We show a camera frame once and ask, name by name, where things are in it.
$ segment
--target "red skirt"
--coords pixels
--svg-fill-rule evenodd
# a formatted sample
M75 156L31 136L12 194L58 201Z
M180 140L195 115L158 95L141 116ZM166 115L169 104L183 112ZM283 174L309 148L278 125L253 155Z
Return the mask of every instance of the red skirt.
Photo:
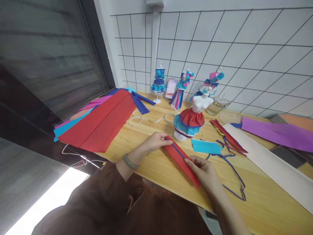
M204 125L204 116L201 113L196 113L190 109L185 109L180 114L180 120L188 127L201 127Z

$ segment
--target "paper dress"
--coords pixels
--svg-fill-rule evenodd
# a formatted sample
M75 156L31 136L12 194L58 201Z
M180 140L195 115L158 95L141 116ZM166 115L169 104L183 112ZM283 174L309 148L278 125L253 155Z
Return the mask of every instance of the paper dress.
M164 73L165 69L163 68L156 69L156 76L153 84L151 85L151 90L154 93L163 93L165 91Z
M192 108L185 109L174 118L175 130L187 138L192 138L198 134L203 125L204 116L202 112L196 113Z
M173 98L170 101L170 104L173 104L176 109L180 109L182 107L184 91L187 89L190 83L190 78L193 76L194 73L190 73L189 69L186 72L182 72L179 83L177 85L178 91L175 92Z
M206 79L198 88L198 91L189 99L190 102L193 102L193 97L201 96L204 93L209 93L209 97L216 93L216 87L218 86L218 81L224 78L224 73L210 73L210 78Z

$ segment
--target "mannequin stand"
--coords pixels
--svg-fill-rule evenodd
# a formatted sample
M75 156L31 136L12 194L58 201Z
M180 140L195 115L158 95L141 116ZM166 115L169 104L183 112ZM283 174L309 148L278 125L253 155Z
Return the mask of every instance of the mannequin stand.
M176 138L177 140L179 140L179 141L184 141L184 140L187 139L186 136L183 136L182 134L179 134L177 131L174 132L174 136L175 136L175 138Z
M158 96L159 96L159 95L157 94L157 95L156 95L156 99L154 99L153 102L155 102L155 103L161 103L161 100L158 99Z

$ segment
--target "wooden tabletop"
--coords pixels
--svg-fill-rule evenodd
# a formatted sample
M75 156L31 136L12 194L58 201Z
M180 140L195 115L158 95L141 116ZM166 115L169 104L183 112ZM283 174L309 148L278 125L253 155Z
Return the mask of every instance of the wooden tabletop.
M151 100L156 98L152 94L140 94ZM175 111L169 105L168 99L159 99L161 99L161 103L155 106L145 103L145 106L150 112L145 114L143 116L144 118L151 121L157 121L168 113L176 115ZM180 111L190 108L190 105L190 103L184 102ZM194 137L194 139L201 138L206 141L223 141L221 136L209 122L209 120L217 119L223 124L218 118L218 115L211 116L206 112L203 114L205 117L205 124L201 127L200 132ZM269 122L267 119L249 115L245 116L259 121ZM166 119L169 121L174 120L172 116L167 116ZM136 122L138 123L139 119L131 120L131 123L133 124ZM154 132L165 132L175 140L175 137L173 136L174 131L174 125L167 123L164 120L161 120L157 124L151 123L148 120L143 120L142 123L136 127L132 127L127 121L118 135L113 139L106 153L97 154L112 162L117 162L125 153L132 151ZM267 149L272 149L276 146L275 144L255 135L247 132L245 133ZM183 142L176 142L187 155L197 155L202 158L207 157L207 154L193 151L190 139ZM222 154L228 155L226 148L223 149ZM266 235L305 235L313 233L313 215L263 173L263 171L261 171L254 163L240 154L228 158L228 160L235 167L246 185L245 194L247 201L244 202L229 191L225 191L228 193L251 232L254 234ZM223 184L238 195L241 195L240 182L231 167L218 156L211 156L210 161L214 164ZM313 179L313 167L308 163L301 166L299 170L309 178ZM136 173L186 200L213 212L211 203L203 188L197 190L183 171L180 170L174 160L165 154L163 149L155 150L146 156Z

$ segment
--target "purple paper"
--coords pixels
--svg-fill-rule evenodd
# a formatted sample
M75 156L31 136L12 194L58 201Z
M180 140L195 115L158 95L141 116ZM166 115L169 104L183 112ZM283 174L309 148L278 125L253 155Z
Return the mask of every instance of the purple paper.
M292 124L259 122L242 117L241 129L279 145L313 152L313 132Z

